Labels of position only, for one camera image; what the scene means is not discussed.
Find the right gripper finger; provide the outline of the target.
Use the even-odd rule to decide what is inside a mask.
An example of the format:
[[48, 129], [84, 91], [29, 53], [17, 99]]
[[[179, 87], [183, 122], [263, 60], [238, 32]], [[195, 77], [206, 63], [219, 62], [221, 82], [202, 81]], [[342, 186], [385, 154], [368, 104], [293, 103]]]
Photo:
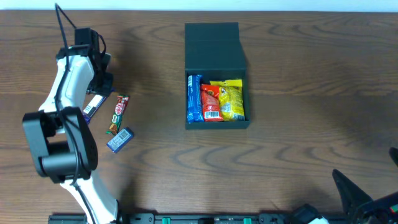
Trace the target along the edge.
[[372, 202], [372, 198], [365, 191], [339, 170], [334, 169], [332, 177], [340, 194], [343, 211], [349, 218], [355, 217], [359, 207]]
[[393, 160], [394, 164], [398, 166], [398, 148], [391, 147], [389, 149], [389, 156]]

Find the dark blue chocolate bar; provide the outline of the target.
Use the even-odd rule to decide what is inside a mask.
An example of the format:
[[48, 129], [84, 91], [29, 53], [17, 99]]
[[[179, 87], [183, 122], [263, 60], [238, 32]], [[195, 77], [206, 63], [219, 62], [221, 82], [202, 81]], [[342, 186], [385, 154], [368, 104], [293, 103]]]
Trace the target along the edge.
[[104, 103], [105, 100], [106, 100], [105, 96], [95, 95], [93, 99], [86, 105], [86, 107], [83, 110], [83, 117], [87, 124], [90, 123], [92, 117], [95, 115], [95, 113]]

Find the red green KitKat Milo bar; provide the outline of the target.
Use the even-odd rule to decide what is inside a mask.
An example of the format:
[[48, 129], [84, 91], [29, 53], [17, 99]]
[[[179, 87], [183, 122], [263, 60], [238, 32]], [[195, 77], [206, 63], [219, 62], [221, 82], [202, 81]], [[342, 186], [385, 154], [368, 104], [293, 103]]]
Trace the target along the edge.
[[106, 134], [112, 134], [113, 136], [115, 136], [119, 132], [124, 112], [129, 103], [129, 99], [130, 99], [129, 95], [118, 95], [117, 96], [117, 103], [114, 108], [114, 113], [113, 113], [113, 117], [111, 119], [111, 124], [109, 125], [109, 128], [106, 130]]

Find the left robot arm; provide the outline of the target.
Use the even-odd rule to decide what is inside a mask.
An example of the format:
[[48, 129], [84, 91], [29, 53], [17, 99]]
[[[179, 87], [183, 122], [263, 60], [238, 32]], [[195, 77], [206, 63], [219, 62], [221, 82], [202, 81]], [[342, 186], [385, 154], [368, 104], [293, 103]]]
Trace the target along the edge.
[[74, 45], [56, 56], [57, 76], [47, 99], [22, 119], [37, 173], [69, 191], [87, 223], [118, 219], [118, 201], [96, 173], [98, 150], [83, 117], [87, 94], [111, 94], [113, 75], [106, 71], [111, 56], [100, 49], [103, 43], [95, 30], [75, 29]]

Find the red snack packet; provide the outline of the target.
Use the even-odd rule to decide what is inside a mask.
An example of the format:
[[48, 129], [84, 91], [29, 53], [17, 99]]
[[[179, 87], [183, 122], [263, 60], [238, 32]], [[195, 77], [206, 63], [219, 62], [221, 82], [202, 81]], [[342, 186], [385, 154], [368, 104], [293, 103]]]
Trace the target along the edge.
[[219, 93], [219, 86], [201, 84], [202, 113], [205, 122], [219, 122], [223, 120], [218, 99]]

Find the black gift box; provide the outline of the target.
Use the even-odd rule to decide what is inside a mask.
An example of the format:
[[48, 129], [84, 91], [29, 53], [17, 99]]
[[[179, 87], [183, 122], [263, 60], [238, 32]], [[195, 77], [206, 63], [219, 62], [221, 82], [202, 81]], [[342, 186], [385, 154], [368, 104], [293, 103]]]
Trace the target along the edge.
[[201, 81], [240, 79], [243, 82], [245, 120], [185, 123], [185, 129], [246, 129], [251, 123], [246, 57], [239, 39], [239, 24], [185, 24], [185, 78], [201, 75]]

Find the blue biscuit bar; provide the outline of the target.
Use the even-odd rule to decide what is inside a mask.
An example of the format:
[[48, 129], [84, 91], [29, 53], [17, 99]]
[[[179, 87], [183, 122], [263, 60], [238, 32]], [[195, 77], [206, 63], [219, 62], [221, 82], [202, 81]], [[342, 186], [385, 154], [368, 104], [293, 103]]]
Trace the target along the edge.
[[201, 105], [201, 75], [187, 78], [187, 122], [204, 122]]

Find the yellow snack packet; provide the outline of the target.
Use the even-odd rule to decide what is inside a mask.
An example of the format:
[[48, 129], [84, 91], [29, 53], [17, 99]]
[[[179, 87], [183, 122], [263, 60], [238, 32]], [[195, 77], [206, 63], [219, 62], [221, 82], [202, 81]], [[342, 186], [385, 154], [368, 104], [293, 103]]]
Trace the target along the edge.
[[240, 79], [211, 81], [219, 86], [218, 101], [224, 121], [244, 121], [243, 82]]

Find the small blue candy box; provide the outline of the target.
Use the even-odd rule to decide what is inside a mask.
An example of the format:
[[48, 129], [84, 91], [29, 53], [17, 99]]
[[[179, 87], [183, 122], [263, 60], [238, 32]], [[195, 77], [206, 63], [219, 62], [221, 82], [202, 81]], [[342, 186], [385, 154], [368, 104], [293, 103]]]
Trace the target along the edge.
[[125, 127], [110, 141], [108, 141], [106, 145], [113, 153], [118, 153], [133, 137], [133, 131], [130, 128]]

